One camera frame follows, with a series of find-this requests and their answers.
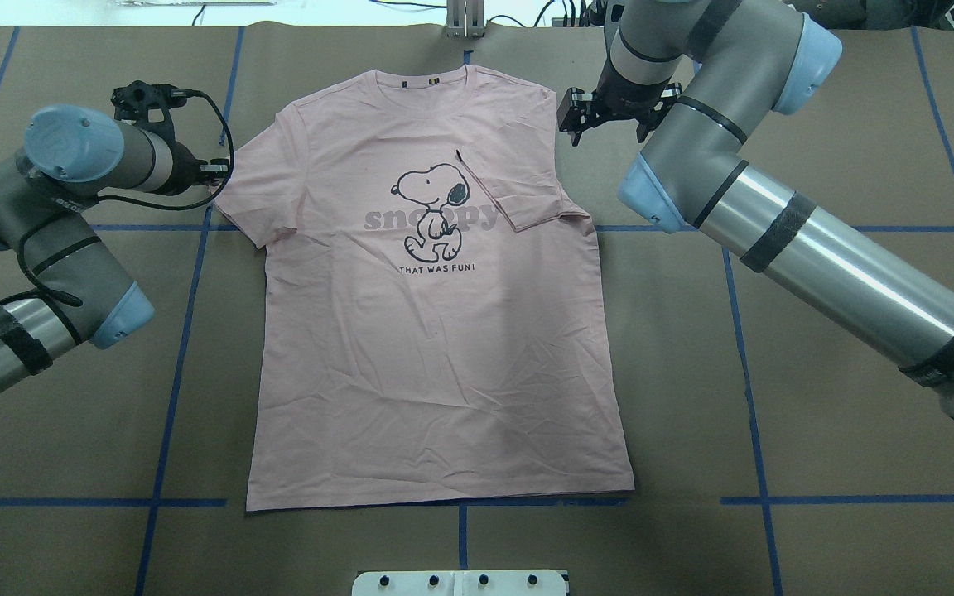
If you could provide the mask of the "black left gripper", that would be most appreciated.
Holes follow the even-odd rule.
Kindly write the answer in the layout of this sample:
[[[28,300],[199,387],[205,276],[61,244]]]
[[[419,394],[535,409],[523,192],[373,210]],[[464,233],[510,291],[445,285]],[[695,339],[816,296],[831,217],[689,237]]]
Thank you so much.
[[[192,155],[189,148],[173,148],[171,172],[164,181],[164,195],[182,194],[192,186],[208,185],[210,180],[226,180],[230,173],[229,160],[200,160]]]

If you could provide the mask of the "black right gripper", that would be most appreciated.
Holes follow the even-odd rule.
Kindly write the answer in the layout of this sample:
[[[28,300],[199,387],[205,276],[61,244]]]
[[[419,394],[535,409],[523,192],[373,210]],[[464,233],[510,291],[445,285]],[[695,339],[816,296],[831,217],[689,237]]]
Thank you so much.
[[[637,141],[646,141],[681,94],[681,85],[670,83],[660,91],[658,99],[651,106],[641,108],[636,114],[626,114],[610,109],[597,92],[571,87],[565,92],[559,105],[559,132],[567,133],[571,145],[578,147],[583,133],[592,128],[610,122],[634,120],[638,123]]]

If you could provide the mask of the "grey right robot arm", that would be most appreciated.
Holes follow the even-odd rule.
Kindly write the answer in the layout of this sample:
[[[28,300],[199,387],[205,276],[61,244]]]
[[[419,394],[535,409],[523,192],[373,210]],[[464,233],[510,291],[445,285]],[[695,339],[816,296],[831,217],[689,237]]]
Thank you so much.
[[[665,233],[690,225],[937,393],[954,420],[954,291],[740,156],[769,113],[828,79],[840,39],[780,1],[609,1],[606,60],[559,128],[634,120],[618,196]]]

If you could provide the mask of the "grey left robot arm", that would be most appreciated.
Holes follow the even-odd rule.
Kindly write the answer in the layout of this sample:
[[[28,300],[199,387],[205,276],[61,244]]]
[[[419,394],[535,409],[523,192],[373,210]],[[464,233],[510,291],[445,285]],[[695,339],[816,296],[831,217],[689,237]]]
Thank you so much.
[[[154,317],[83,213],[107,199],[107,188],[222,190],[234,159],[197,160],[173,135],[170,118],[141,124],[52,104],[31,117],[22,147],[0,163],[0,252],[15,253],[29,282],[0,299],[0,393],[80,344],[113,347]]]

